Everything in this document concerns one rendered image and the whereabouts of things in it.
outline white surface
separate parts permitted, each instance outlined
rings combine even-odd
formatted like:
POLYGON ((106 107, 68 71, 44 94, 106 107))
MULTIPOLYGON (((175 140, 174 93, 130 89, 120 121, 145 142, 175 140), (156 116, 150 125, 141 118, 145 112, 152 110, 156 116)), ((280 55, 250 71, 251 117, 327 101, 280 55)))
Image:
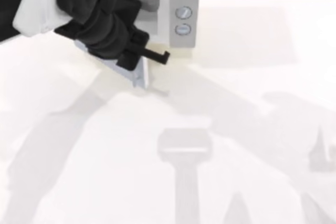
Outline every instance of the white surface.
POLYGON ((32 37, 53 31, 71 20, 59 9, 56 0, 22 0, 13 26, 22 35, 32 37))
POLYGON ((0 216, 174 223, 157 146, 201 128, 202 223, 334 223, 335 31, 335 0, 201 0, 193 57, 154 64, 148 92, 53 34, 2 45, 0 216))

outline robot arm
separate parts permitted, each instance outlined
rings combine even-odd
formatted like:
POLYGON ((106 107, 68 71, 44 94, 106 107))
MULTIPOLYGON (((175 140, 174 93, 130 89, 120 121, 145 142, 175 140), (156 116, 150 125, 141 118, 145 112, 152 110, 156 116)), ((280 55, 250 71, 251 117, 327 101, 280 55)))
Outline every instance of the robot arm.
POLYGON ((162 64, 170 56, 146 49, 150 35, 134 25, 140 10, 156 11, 159 0, 0 0, 0 6, 0 41, 53 30, 127 71, 143 56, 162 64))

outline white plastic cover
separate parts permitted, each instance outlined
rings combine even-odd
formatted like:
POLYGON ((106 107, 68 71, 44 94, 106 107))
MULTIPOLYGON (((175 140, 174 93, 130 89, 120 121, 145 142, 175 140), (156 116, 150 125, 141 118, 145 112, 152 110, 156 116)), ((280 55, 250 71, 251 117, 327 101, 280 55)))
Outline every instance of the white plastic cover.
POLYGON ((56 0, 22 0, 13 26, 24 36, 32 37, 70 21, 71 17, 58 8, 56 0))

